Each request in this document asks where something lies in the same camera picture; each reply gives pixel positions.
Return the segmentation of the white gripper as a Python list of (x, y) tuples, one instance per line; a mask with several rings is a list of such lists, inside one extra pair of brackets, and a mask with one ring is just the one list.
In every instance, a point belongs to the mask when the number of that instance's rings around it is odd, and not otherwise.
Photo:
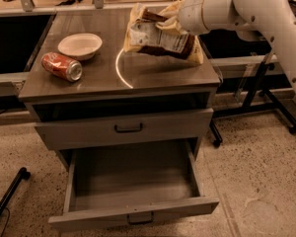
[[(161, 11), (161, 15), (169, 20), (158, 22), (156, 27), (166, 34), (201, 35), (208, 32), (203, 21), (204, 0), (179, 0), (171, 3)], [(178, 15), (178, 21), (170, 18)]]

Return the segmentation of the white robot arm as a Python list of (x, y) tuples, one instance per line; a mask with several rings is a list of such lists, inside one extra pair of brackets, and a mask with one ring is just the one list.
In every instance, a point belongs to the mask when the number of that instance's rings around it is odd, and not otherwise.
[(175, 34), (257, 31), (274, 51), (296, 94), (296, 17), (288, 0), (184, 0), (157, 27)]

